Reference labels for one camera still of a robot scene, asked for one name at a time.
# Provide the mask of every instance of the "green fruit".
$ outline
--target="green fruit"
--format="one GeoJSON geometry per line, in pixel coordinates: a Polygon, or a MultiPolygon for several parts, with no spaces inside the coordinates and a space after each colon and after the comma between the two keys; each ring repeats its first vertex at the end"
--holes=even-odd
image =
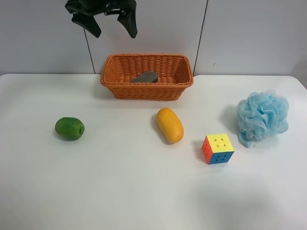
{"type": "Polygon", "coordinates": [[[56,133],[64,140],[77,140],[84,133],[83,123],[75,117],[63,117],[57,121],[56,133]]]}

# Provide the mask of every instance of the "colorful cube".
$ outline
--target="colorful cube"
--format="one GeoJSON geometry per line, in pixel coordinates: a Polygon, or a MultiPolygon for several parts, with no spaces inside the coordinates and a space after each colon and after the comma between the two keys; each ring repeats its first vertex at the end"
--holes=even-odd
{"type": "Polygon", "coordinates": [[[228,162],[235,152],[226,133],[207,135],[202,145],[202,151],[208,164],[228,162]]]}

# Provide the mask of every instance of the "mango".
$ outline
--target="mango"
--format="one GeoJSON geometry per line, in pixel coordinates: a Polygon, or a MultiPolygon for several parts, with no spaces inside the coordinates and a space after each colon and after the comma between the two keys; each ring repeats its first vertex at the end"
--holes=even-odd
{"type": "Polygon", "coordinates": [[[170,143],[177,143],[183,138],[182,123],[171,109],[163,108],[158,112],[157,124],[170,143]]]}

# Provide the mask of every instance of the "blue loofah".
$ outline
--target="blue loofah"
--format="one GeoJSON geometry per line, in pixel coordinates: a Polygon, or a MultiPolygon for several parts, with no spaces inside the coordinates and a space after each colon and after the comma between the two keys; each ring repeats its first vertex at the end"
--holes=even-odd
{"type": "Polygon", "coordinates": [[[253,92],[237,106],[239,141],[245,147],[288,130],[289,103],[274,91],[253,92]]]}

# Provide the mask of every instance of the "orange woven basket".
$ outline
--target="orange woven basket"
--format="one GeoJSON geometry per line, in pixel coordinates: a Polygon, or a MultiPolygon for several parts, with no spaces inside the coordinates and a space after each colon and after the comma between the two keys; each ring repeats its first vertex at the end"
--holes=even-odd
{"type": "Polygon", "coordinates": [[[174,101],[193,84],[193,75],[184,55],[119,54],[107,59],[100,82],[118,99],[174,101]],[[148,70],[158,74],[157,83],[130,83],[148,70]]]}

